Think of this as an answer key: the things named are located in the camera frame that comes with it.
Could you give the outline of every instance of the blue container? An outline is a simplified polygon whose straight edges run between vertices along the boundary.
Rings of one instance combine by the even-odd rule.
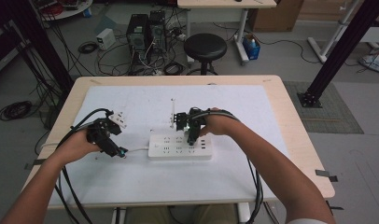
[[[255,36],[245,35],[243,38],[243,47],[245,48],[249,60],[256,60],[259,58],[261,46]]]

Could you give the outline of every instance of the round stool seat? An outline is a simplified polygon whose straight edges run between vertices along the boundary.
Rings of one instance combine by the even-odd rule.
[[[218,35],[197,34],[186,40],[184,51],[199,62],[212,62],[224,56],[227,52],[227,44]]]

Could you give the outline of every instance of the hand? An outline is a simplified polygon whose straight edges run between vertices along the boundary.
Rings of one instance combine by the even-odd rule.
[[[61,165],[66,165],[94,151],[100,151],[100,148],[87,141],[87,130],[81,130],[71,135],[61,146],[56,148],[51,158],[59,161]]]
[[[219,111],[218,108],[212,108],[211,110]],[[202,137],[207,133],[215,135],[223,135],[229,133],[229,127],[233,122],[237,122],[234,119],[227,118],[222,115],[208,115],[204,118],[206,120],[206,126],[201,129],[199,136]]]

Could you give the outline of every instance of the black pole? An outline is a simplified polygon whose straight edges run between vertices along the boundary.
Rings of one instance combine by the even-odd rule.
[[[298,93],[303,107],[317,106],[323,91],[378,16],[379,0],[364,1],[306,93]]]
[[[0,0],[5,3],[9,14],[21,30],[25,38],[29,39],[40,55],[44,64],[58,83],[65,98],[71,91],[74,81],[64,67],[61,58],[50,43],[47,33],[39,23],[29,0]]]

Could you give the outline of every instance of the pants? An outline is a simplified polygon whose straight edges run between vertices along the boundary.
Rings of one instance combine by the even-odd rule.
[[[128,224],[169,224],[174,223],[166,206],[130,208]],[[236,224],[238,223],[235,204],[199,205],[193,213],[194,224]]]

